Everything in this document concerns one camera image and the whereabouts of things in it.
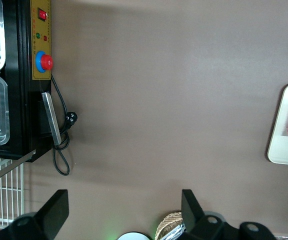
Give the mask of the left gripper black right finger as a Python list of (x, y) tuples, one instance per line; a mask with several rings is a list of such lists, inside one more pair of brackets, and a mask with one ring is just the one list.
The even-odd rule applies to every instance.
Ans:
[(245, 221), (238, 228), (231, 226), (218, 212), (204, 211), (190, 189), (181, 193), (181, 214), (186, 230), (182, 240), (275, 240), (264, 225)]

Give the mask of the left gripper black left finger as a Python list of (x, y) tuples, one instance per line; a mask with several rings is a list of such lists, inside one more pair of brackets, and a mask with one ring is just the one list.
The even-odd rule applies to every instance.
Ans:
[(57, 190), (37, 212), (21, 215), (0, 230), (0, 240), (54, 240), (68, 216), (68, 191)]

